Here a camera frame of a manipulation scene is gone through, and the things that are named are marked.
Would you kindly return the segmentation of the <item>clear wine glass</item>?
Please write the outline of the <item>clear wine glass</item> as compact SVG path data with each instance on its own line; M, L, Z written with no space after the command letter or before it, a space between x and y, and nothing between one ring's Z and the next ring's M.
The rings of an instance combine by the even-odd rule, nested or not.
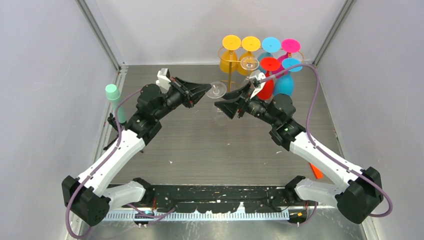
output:
M259 67L259 61L253 56L247 56L241 59L240 66L246 71L245 79L250 79L250 74Z
M215 106L215 102L222 100L222 97L227 92L227 86L221 81L212 82L210 85L211 88L206 92L205 95L213 100L211 106L211 117L217 126L223 127L226 124L228 117L221 109Z

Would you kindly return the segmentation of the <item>red wine glass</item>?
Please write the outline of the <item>red wine glass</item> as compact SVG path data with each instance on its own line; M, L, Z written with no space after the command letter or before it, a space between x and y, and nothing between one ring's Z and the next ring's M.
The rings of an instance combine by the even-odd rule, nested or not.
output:
M278 70L281 63L274 57L264 57L260 62L260 66L263 69L265 77L269 77L272 73ZM268 100L272 97L274 91L274 81L268 80L262 90L256 95L260 100Z

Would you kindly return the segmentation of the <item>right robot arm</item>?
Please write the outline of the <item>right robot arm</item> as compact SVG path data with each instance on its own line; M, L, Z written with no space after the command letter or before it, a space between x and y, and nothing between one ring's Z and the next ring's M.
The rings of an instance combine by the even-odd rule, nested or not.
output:
M318 142L293 119L296 108L289 95L279 93L266 102L253 96L247 84L226 93L214 106L230 119L249 114L270 124L269 134L276 145L305 159L332 181L329 184L295 177L285 185L285 198L291 205L302 201L322 203L337 208L352 223L361 224L384 200L380 173L373 167L355 165Z

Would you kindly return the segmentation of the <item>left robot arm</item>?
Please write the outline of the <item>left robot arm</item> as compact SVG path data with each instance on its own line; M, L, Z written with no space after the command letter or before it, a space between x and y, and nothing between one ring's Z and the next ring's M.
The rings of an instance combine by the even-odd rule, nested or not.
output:
M212 86L173 77L166 93L155 84L137 92L136 112L125 126L116 123L118 137L106 152L78 177L67 176L62 192L67 213L74 213L90 227L99 224L109 211L138 203L148 207L154 199L153 187L141 178L110 187L121 169L141 152L162 128L160 120L180 105L193 108Z

